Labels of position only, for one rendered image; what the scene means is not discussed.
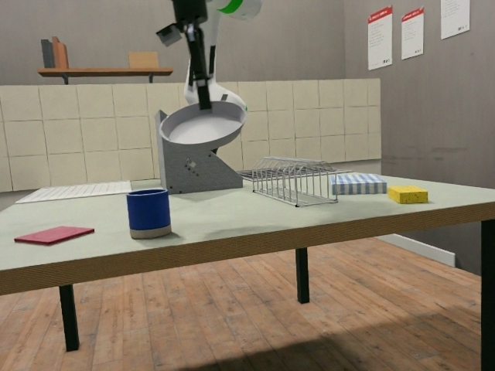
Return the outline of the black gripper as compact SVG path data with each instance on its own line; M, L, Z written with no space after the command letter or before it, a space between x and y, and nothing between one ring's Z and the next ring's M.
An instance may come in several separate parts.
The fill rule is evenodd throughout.
M201 110L213 108L209 81L212 80L212 77L208 73L206 37L203 28L200 26L201 23L208 21L210 18L207 0L173 0L173 3L176 21L184 22L188 29L186 30L186 37L193 61L194 75L196 77L193 80L197 82Z

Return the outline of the yellow sponge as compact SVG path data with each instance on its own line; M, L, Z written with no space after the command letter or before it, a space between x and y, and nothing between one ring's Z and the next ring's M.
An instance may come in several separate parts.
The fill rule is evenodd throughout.
M400 204L428 203L428 191L413 185L388 187L388 197Z

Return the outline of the blue mug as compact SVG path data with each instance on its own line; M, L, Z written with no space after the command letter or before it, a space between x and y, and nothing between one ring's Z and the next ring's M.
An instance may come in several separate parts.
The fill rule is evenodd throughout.
M130 236L149 240L171 233L169 192L167 189L145 189L126 194Z

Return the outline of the blue and white checkered towel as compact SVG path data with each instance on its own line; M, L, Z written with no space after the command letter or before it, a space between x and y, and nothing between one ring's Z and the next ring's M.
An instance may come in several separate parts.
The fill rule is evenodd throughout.
M332 195L336 195L335 176L330 176ZM337 195L387 193L387 182L377 174L337 175Z

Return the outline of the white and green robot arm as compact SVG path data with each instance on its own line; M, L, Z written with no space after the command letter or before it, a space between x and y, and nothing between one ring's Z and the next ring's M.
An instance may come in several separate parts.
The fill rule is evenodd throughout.
M247 21L253 19L261 11L263 0L207 0L207 3L210 19L207 22L203 22L201 28L203 28L206 35L207 66L209 75L212 77L212 80L210 80L212 100L233 101L242 105L248 111L247 105L238 95L216 84L217 41L222 13L241 21ZM185 32L184 22L176 22L161 29L157 34L161 37L163 43L169 47L183 39L181 33ZM189 105L200 102L197 82L194 82L193 78L196 77L190 54L189 69L184 88L184 96Z

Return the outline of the cream tiled wall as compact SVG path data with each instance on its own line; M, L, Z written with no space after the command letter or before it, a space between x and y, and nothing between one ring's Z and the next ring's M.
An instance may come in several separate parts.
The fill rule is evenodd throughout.
M280 157L381 175L380 79L216 84L247 105L217 150L233 170ZM185 85L0 86L0 212L41 188L160 179L155 116L189 106Z

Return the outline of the white ribbed draining mat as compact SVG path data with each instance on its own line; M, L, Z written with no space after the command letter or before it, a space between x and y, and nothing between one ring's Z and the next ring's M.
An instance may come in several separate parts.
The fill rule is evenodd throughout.
M82 184L82 185L65 185L65 187L64 186L46 187L35 191L34 193L28 195L23 199L20 199L18 201L19 203L16 202L15 205L24 204L24 203L40 203L40 202L48 202L48 201L56 201L56 200L64 200L64 199L79 199L79 198L87 198L87 197L95 197L95 196L111 196L111 195L127 194L129 192L131 192L130 180L109 182L109 183L100 182L100 183L91 183L91 184Z

